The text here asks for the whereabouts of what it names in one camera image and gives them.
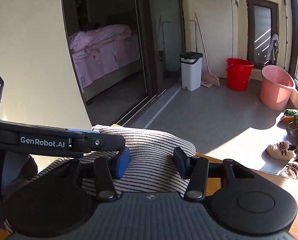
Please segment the grey cloth hanging on window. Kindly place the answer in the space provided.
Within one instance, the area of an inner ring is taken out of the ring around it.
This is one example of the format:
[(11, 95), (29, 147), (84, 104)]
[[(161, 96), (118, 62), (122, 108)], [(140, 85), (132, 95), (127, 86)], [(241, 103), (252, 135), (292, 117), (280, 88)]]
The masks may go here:
[(274, 62), (276, 60), (276, 55), (279, 52), (279, 36), (274, 34), (270, 40), (269, 48), (267, 50), (266, 58), (269, 61)]

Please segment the white trash bin black lid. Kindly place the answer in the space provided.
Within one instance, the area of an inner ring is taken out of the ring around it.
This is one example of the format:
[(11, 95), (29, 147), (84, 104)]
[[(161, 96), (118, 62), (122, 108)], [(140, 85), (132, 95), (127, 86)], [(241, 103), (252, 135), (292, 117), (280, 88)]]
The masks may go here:
[(179, 55), (182, 69), (182, 88), (194, 91), (201, 86), (202, 53), (193, 51)]

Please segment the striped beige knit garment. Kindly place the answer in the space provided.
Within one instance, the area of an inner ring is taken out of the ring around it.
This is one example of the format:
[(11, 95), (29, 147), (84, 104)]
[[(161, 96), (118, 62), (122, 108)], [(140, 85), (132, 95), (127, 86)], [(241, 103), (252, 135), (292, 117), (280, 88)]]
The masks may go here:
[[(185, 192), (188, 181), (180, 177), (173, 162), (173, 151), (180, 147), (192, 157), (196, 152), (194, 144), (170, 133), (149, 129), (96, 125), (93, 130), (98, 134), (123, 136), (130, 150), (123, 177), (113, 181), (118, 194)], [(114, 156), (116, 152), (93, 151), (81, 159), (55, 160), (9, 197), (5, 230), (50, 237), (85, 222), (95, 208), (93, 163), (97, 158)]]

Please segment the red plastic bucket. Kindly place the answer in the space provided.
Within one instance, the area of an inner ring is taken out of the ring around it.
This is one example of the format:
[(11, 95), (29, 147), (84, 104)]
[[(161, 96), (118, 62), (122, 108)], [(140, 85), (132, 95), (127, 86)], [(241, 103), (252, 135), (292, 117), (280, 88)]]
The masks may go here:
[(227, 86), (236, 91), (248, 88), (254, 64), (238, 58), (227, 58)]

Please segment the bed with pink quilt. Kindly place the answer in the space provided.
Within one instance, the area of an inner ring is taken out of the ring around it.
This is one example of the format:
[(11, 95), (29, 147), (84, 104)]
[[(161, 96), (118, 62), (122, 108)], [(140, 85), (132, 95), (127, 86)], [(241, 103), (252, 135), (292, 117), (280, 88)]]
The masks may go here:
[(137, 32), (127, 25), (76, 32), (69, 46), (85, 101), (142, 70)]

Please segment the beige fuzzy slipper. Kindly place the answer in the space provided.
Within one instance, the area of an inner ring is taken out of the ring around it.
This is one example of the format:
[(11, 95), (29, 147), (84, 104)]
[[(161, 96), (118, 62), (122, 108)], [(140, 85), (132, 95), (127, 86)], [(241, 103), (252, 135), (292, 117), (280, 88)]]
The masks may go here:
[(296, 157), (296, 150), (298, 147), (292, 145), (288, 140), (281, 141), (267, 146), (267, 153), (274, 159), (290, 161)]
[(298, 176), (298, 157), (292, 158), (278, 173), (277, 176), (296, 179)]

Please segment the wooden folding table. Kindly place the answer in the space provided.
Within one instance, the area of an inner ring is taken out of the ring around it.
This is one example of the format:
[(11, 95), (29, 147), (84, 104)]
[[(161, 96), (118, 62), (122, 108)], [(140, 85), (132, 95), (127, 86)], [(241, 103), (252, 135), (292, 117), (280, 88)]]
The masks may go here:
[[(72, 159), (86, 153), (74, 152)], [(0, 150), (0, 228), (7, 200), (61, 157)], [(210, 163), (206, 196), (124, 192), (113, 202), (93, 201), (88, 219), (50, 237), (9, 233), (9, 239), (292, 239), (298, 207), (293, 196), (263, 176), (225, 159)]]

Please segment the long mop pole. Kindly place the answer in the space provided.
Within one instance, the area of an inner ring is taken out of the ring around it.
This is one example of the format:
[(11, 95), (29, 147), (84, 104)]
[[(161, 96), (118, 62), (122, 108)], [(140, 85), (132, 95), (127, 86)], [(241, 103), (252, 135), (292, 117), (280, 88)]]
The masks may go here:
[(287, 3), (286, 0), (284, 2), (284, 9), (285, 9), (285, 58), (284, 58), (284, 66), (283, 69), (286, 70), (286, 63), (287, 63), (287, 51), (288, 51), (288, 11), (287, 11)]

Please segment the pink plastic bucket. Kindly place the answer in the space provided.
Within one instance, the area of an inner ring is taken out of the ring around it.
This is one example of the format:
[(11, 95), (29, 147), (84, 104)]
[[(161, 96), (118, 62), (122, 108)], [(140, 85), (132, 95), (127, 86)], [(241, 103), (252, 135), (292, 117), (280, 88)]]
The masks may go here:
[(276, 65), (263, 67), (261, 74), (261, 102), (274, 111), (284, 110), (291, 92), (295, 90), (294, 80), (288, 72)]

